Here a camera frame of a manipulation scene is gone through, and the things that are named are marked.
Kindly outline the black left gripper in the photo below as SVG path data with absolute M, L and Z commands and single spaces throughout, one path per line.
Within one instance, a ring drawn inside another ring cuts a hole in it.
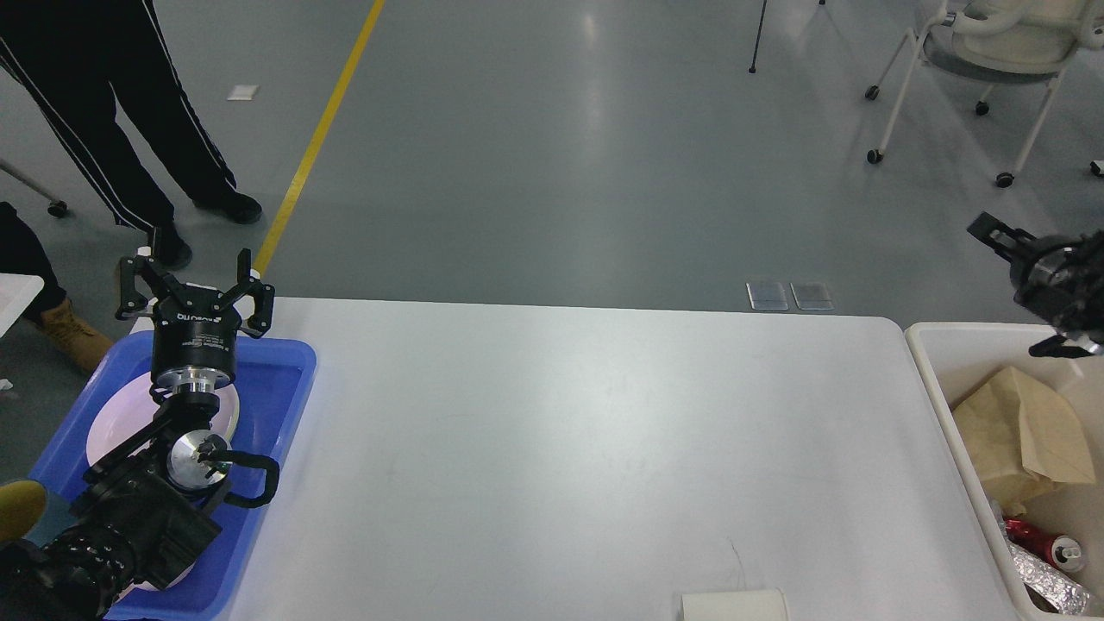
M 182 385 L 205 385 L 220 389 L 235 380 L 237 331 L 261 339 L 273 325 L 275 290 L 252 269 L 252 252 L 241 250 L 235 260 L 235 283 L 216 298 L 206 294 L 191 299 L 188 288 L 157 257 L 168 250 L 169 228 L 153 228 L 148 233 L 148 254 L 134 252 L 116 264 L 118 302 L 115 319 L 138 316 L 153 319 L 153 358 L 151 379 L 162 389 Z M 157 303 L 147 310 L 149 299 L 138 292 L 138 280 L 149 288 Z M 252 310 L 243 317 L 237 310 L 242 298 L 252 299 Z

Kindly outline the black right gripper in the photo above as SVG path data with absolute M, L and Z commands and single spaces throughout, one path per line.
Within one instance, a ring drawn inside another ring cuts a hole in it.
M 967 232 L 1013 265 L 1013 302 L 1061 334 L 1033 343 L 1028 349 L 1031 357 L 1103 356 L 1100 344 L 1103 232 L 1034 236 L 986 211 L 975 217 Z

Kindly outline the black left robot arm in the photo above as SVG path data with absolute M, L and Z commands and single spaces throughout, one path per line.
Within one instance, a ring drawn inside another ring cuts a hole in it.
M 227 291 L 190 285 L 157 259 L 166 230 L 118 263 L 119 319 L 153 322 L 151 421 L 91 464 L 74 524 L 43 545 L 3 544 L 4 620 L 100 620 L 128 589 L 173 585 L 221 534 L 213 511 L 255 511 L 279 488 L 273 457 L 213 431 L 217 389 L 233 385 L 237 335 L 261 338 L 273 287 L 236 259 Z

